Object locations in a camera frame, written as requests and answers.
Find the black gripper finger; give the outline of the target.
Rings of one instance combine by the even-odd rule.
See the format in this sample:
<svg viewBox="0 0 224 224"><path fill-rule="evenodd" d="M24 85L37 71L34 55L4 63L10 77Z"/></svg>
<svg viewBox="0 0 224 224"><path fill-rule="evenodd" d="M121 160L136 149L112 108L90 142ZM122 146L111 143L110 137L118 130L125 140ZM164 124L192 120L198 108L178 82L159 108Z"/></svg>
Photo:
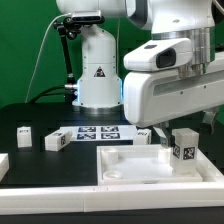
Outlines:
<svg viewBox="0 0 224 224"><path fill-rule="evenodd" d="M168 122L156 124L154 130L160 137L160 144L164 148L172 148L174 146L174 137L171 135L171 129Z"/></svg>
<svg viewBox="0 0 224 224"><path fill-rule="evenodd" d="M218 113L219 113L218 107L213 107L210 109L206 109L204 111L202 124L207 134L214 133L214 125L215 125Z"/></svg>

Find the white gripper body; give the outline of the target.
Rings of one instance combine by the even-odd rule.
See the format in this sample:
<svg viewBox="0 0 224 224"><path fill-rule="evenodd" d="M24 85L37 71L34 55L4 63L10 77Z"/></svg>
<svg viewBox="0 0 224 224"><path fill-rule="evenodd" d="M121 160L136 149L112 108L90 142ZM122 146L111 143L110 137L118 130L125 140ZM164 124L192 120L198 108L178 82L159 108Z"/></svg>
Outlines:
<svg viewBox="0 0 224 224"><path fill-rule="evenodd" d="M178 70L130 72L124 81L124 114L133 125L147 127L224 104L224 53L207 73L180 79Z"/></svg>

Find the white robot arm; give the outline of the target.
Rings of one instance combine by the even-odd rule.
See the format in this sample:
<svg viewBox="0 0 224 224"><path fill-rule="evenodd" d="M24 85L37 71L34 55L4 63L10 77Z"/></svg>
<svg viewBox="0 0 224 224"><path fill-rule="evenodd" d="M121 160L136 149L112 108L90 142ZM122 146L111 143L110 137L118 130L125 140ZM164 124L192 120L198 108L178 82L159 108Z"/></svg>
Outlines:
<svg viewBox="0 0 224 224"><path fill-rule="evenodd" d="M202 111L210 132L224 104L224 54L215 51L215 25L224 20L224 0L56 0L68 29L80 28L82 76L76 105L104 109L115 99L97 94L99 67L117 48L99 25L120 19L126 36L121 56L126 120L139 128Z"/></svg>

